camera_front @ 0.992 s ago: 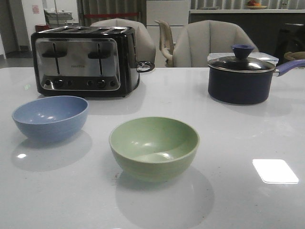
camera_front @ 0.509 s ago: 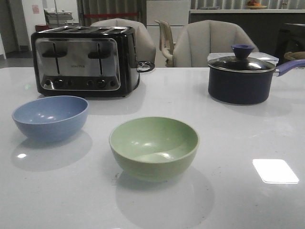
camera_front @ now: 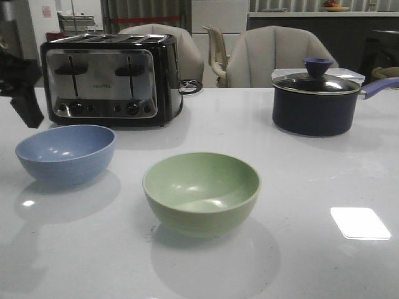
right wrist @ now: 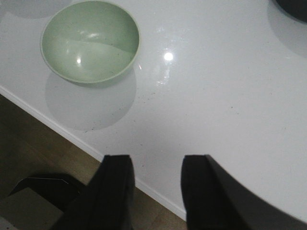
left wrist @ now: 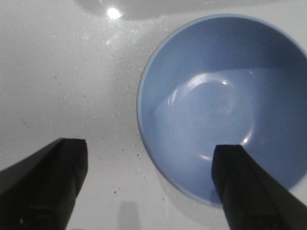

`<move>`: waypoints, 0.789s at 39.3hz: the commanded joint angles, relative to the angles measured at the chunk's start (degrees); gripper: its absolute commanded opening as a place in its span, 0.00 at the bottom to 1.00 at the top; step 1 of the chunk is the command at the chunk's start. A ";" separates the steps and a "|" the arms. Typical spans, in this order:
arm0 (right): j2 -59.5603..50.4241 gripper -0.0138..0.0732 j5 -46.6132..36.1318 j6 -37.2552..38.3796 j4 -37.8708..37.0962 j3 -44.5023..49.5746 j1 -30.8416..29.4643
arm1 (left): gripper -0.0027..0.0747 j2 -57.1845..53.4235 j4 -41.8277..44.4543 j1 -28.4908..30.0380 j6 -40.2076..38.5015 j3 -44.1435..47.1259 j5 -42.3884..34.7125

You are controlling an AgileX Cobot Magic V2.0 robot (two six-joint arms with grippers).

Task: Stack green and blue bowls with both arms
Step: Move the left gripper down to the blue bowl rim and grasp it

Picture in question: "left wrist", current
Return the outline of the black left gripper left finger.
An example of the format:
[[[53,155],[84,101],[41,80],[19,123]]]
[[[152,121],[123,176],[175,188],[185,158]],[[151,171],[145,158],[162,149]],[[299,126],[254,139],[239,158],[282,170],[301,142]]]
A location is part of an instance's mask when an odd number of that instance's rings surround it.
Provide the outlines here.
[[[2,230],[64,230],[88,171],[84,139],[59,138],[0,172]]]

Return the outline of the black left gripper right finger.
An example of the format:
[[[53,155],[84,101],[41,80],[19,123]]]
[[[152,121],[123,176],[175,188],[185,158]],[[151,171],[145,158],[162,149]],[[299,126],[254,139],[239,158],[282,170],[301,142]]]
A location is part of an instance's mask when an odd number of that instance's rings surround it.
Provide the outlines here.
[[[305,230],[307,207],[240,145],[217,145],[212,180],[232,230]]]

